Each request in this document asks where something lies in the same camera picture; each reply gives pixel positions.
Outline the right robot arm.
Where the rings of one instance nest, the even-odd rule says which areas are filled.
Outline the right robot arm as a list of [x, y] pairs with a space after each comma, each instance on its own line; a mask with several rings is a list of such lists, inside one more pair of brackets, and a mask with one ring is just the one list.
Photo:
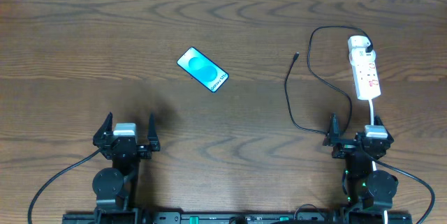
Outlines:
[[363, 132], [346, 139], [342, 137], [336, 115], [331, 115], [323, 145], [332, 147], [333, 158], [344, 159], [346, 163], [342, 189], [348, 197], [348, 205], [340, 210], [341, 222], [388, 222], [385, 212], [393, 206], [398, 180], [377, 169], [375, 161], [386, 155], [393, 142], [378, 116]]

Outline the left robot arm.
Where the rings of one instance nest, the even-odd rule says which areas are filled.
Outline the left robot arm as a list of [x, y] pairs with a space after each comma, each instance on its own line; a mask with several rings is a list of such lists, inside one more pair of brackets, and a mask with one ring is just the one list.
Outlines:
[[96, 194], [95, 223], [150, 223], [150, 214], [135, 206], [139, 166], [149, 160], [161, 145], [154, 116], [149, 116], [147, 144], [138, 143], [134, 123], [112, 124], [112, 114], [93, 136], [93, 144], [112, 161], [112, 166], [99, 171], [93, 179]]

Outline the blue Galaxy smartphone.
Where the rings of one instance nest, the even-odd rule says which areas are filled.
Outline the blue Galaxy smartphone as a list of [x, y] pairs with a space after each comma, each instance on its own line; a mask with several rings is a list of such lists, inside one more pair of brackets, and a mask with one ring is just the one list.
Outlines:
[[215, 93], [228, 80], [229, 74], [195, 47], [190, 47], [177, 65], [206, 89]]

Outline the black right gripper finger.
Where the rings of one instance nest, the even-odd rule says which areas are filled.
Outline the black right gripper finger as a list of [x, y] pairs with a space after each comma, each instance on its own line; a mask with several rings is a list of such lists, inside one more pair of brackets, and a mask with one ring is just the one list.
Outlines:
[[386, 127], [383, 125], [383, 122], [382, 122], [380, 116], [378, 116], [378, 115], [376, 115], [374, 117], [374, 125], [373, 125], [373, 127], [375, 129], [377, 129], [377, 130], [385, 130], [386, 129]]
[[340, 139], [340, 129], [338, 119], [335, 113], [331, 114], [330, 127], [325, 136], [324, 144], [338, 144]]

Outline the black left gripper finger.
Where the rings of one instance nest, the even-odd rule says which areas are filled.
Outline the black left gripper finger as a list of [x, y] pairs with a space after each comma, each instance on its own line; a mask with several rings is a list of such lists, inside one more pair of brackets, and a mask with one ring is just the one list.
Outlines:
[[154, 115], [150, 114], [148, 123], [147, 139], [150, 144], [158, 144], [158, 135], [156, 133]]
[[94, 134], [94, 139], [101, 139], [104, 135], [107, 135], [109, 132], [112, 132], [112, 113], [109, 112], [105, 121], [102, 123], [101, 127]]

